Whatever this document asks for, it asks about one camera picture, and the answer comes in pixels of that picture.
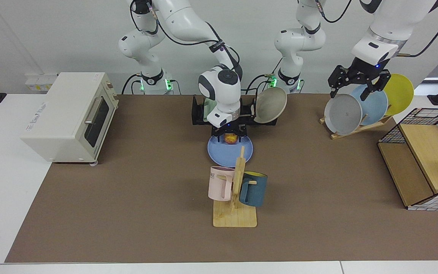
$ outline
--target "yellow plate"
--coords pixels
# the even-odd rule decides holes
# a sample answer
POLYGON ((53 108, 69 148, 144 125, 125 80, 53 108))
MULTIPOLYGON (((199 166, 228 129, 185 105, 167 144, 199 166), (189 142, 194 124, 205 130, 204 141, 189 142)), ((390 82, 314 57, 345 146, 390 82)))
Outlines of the yellow plate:
POLYGON ((414 88, 412 82, 401 74, 392 74, 391 79, 384 87, 384 92, 388 96, 388 108, 386 115, 396 115, 404 111, 413 100, 414 88))

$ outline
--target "blue plate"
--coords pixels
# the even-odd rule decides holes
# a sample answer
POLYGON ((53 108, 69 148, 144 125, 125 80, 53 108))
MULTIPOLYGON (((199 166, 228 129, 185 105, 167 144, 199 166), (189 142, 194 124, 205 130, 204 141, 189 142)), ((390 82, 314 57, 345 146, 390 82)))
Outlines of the blue plate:
POLYGON ((351 93, 351 96, 361 104, 363 109, 363 117, 367 115, 366 119, 361 122, 362 126, 372 125, 383 118, 388 110, 388 97, 384 91, 375 91, 371 93, 363 102, 361 101, 361 94, 367 88, 367 85, 360 85, 351 93))
POLYGON ((224 136, 219 138, 211 137, 207 144, 207 151, 212 161, 224 167, 236 167, 236 159, 241 155, 241 147, 244 146, 244 157, 249 161, 252 156, 252 142, 249 137, 242 137, 241 142, 229 145, 224 141, 224 136))

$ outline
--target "mug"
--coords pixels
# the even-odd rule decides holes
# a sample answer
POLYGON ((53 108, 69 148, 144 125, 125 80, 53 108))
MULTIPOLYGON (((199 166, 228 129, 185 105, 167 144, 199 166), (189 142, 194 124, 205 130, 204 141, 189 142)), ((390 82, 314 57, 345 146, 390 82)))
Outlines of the mug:
POLYGON ((209 198, 216 201, 230 201, 233 188, 234 169, 221 166, 211 167, 209 198))
POLYGON ((262 173, 245 171, 241 186, 240 202, 254 207, 263 204, 268 176, 262 173))

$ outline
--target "oven window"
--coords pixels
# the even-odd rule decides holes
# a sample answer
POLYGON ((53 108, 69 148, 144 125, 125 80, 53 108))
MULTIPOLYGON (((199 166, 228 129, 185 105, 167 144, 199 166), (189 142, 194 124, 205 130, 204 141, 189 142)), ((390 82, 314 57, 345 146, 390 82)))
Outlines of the oven window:
POLYGON ((101 133, 102 127, 104 126, 104 121, 109 113, 109 106, 102 97, 101 105, 99 106, 99 110, 97 111, 97 116, 93 124, 87 126, 86 133, 84 134, 85 139, 92 147, 96 146, 97 139, 99 138, 99 134, 101 133))

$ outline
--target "orange food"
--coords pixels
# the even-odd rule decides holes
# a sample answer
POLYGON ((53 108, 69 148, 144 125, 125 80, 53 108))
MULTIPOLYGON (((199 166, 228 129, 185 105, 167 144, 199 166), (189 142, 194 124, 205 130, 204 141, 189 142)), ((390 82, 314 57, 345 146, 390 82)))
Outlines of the orange food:
POLYGON ((238 136, 234 133, 224 134, 224 141, 229 145, 234 145, 238 142, 238 136))

